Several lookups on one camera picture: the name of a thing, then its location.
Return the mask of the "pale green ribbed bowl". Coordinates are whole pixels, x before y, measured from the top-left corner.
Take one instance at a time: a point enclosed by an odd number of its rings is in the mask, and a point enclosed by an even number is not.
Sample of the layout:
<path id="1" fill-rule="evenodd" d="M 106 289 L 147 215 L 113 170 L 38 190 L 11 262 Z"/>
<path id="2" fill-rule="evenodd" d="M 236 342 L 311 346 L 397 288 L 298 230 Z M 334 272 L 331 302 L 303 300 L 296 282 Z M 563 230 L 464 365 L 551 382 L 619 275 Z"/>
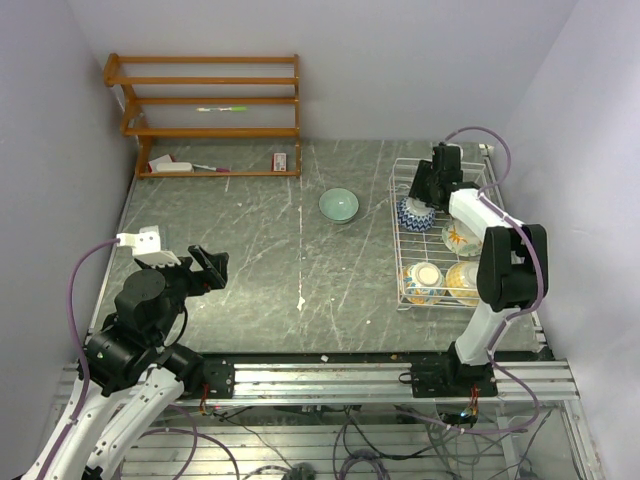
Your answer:
<path id="1" fill-rule="evenodd" d="M 357 196 L 345 188 L 332 188 L 319 198 L 318 206 L 321 214 L 336 224 L 350 222 L 358 213 Z"/>

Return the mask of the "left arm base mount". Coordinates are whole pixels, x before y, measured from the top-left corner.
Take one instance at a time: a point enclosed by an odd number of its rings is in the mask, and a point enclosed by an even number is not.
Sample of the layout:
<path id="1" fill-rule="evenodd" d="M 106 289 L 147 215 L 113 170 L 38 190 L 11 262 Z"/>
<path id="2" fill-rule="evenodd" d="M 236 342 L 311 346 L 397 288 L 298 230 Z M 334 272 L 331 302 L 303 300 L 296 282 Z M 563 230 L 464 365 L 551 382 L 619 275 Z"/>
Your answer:
<path id="1" fill-rule="evenodd" d="M 224 359 L 206 360 L 202 368 L 203 398 L 231 399 L 235 388 L 235 367 Z"/>

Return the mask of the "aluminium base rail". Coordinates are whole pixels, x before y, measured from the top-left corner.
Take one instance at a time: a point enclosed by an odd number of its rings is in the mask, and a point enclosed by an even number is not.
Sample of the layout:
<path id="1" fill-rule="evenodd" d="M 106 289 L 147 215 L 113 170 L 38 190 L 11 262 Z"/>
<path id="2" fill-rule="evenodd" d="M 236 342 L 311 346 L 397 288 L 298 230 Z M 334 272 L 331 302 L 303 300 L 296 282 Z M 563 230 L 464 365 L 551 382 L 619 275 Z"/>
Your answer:
<path id="1" fill-rule="evenodd" d="M 488 402 L 529 402 L 535 395 L 541 402 L 578 400 L 580 393 L 566 361 L 503 362 L 494 373 L 493 396 Z M 420 398 L 407 383 L 409 365 L 396 364 L 238 364 L 227 397 L 216 388 L 207 396 L 215 406 L 315 405 L 315 404 L 425 404 L 466 403 L 469 389 L 462 393 L 437 394 L 433 387 Z"/>

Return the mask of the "orange flower bowl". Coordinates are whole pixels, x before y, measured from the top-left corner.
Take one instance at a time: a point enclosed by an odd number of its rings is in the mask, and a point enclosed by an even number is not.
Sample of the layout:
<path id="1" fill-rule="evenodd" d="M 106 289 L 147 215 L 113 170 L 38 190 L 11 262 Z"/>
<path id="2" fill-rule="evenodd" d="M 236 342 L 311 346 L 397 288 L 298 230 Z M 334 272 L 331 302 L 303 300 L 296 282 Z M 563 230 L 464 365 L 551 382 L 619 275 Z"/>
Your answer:
<path id="1" fill-rule="evenodd" d="M 444 245 L 459 257 L 477 257 L 482 251 L 482 240 L 458 219 L 446 223 L 441 232 Z"/>

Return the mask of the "red patterned bowl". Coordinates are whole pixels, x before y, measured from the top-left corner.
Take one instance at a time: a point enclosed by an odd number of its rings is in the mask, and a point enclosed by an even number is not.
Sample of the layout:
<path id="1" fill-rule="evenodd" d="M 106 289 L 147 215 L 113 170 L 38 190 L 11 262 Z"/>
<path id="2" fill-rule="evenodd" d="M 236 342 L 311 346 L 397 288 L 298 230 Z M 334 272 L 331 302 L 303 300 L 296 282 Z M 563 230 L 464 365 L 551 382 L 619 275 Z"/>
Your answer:
<path id="1" fill-rule="evenodd" d="M 436 219 L 436 211 L 432 207 L 411 197 L 396 202 L 396 214 L 399 226 L 413 233 L 428 231 Z"/>

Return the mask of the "pink white pen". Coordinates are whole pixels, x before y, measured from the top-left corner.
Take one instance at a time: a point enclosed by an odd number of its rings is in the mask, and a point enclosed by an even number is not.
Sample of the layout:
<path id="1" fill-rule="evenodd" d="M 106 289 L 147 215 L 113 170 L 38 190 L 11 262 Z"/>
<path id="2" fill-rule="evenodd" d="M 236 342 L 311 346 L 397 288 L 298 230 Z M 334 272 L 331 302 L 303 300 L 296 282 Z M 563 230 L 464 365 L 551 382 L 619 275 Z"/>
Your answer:
<path id="1" fill-rule="evenodd" d="M 220 167 L 213 167 L 213 166 L 207 166 L 207 165 L 201 165 L 201 164 L 195 164 L 195 163 L 192 165 L 194 169 L 200 169 L 208 172 L 223 173 L 223 174 L 231 172 L 229 169 L 220 168 Z"/>

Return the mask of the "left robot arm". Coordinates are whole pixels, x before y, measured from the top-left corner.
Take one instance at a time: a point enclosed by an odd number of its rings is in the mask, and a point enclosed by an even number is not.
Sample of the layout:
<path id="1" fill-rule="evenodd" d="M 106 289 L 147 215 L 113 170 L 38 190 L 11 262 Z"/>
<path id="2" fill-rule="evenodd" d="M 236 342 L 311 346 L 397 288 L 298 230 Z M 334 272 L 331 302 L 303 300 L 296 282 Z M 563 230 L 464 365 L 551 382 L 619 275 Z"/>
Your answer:
<path id="1" fill-rule="evenodd" d="M 185 257 L 132 254 L 138 268 L 115 310 L 78 349 L 77 377 L 62 418 L 27 479 L 108 479 L 126 451 L 173 401 L 205 385 L 201 354 L 166 341 L 186 301 L 228 282 L 229 255 L 191 245 Z"/>

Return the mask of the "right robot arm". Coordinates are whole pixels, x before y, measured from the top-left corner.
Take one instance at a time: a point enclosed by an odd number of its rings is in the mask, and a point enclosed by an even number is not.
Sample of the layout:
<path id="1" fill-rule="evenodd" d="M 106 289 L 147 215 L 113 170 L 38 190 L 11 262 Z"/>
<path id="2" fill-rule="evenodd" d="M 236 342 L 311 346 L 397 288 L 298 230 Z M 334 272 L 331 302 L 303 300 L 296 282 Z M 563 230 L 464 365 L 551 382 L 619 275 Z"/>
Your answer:
<path id="1" fill-rule="evenodd" d="M 471 366 L 486 365 L 511 321 L 535 311 L 548 291 L 547 233 L 524 224 L 494 204 L 485 190 L 465 182 L 462 149 L 439 143 L 432 158 L 418 163 L 409 194 L 397 207 L 398 220 L 423 231 L 436 212 L 449 214 L 480 241 L 479 304 L 455 341 L 457 362 L 440 373 L 450 394 L 465 394 L 476 383 Z"/>

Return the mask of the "orange blue patterned bowl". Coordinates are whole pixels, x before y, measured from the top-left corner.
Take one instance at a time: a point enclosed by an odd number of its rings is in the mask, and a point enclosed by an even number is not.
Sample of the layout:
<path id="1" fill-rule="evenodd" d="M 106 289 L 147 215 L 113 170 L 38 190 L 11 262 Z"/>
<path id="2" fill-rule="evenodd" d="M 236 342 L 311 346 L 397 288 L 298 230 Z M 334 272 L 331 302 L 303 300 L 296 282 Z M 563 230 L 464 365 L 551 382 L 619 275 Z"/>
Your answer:
<path id="1" fill-rule="evenodd" d="M 427 261 L 401 267 L 399 281 L 399 303 L 407 308 L 437 305 L 446 295 L 444 275 Z"/>

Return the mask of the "green white pen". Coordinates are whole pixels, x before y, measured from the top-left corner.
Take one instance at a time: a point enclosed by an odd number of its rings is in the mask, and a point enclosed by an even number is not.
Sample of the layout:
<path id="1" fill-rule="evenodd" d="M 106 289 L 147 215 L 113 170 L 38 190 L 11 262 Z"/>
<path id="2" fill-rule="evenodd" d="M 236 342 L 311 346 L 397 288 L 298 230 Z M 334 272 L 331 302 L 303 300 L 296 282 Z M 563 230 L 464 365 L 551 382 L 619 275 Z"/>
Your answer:
<path id="1" fill-rule="evenodd" d="M 211 113 L 211 112 L 246 112 L 247 106 L 227 106 L 227 107 L 197 107 L 197 112 Z"/>

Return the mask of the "blue yellow patterned bowl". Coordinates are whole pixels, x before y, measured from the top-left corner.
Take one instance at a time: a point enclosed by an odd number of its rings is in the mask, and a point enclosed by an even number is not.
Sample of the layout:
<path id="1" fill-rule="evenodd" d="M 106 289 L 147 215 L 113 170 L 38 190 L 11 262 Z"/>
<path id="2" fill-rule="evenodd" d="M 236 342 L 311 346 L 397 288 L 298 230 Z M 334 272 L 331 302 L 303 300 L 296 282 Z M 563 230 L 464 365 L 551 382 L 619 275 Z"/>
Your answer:
<path id="1" fill-rule="evenodd" d="M 478 268 L 477 261 L 458 262 L 445 275 L 445 286 L 449 294 L 467 307 L 476 307 L 480 300 L 477 289 Z"/>

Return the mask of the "small red white box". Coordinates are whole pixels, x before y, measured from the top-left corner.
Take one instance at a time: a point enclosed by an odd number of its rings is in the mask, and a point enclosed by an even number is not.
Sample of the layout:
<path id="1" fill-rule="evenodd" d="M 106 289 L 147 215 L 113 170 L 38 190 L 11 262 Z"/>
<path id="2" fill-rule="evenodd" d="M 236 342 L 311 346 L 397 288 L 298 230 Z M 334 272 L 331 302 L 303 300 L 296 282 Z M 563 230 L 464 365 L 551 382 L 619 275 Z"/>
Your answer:
<path id="1" fill-rule="evenodd" d="M 271 171 L 282 173 L 287 171 L 287 154 L 276 152 L 272 155 Z"/>

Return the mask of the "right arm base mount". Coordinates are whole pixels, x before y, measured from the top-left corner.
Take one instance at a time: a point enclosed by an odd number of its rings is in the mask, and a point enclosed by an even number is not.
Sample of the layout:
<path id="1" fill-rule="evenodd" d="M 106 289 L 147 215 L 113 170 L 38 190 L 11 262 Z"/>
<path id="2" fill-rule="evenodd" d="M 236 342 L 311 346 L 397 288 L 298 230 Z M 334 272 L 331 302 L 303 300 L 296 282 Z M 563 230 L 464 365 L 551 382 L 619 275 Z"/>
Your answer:
<path id="1" fill-rule="evenodd" d="M 479 366 L 463 364 L 455 349 L 446 352 L 418 352 L 407 358 L 410 366 L 398 376 L 409 385 L 414 398 L 495 397 L 498 394 L 494 371 L 488 362 Z"/>

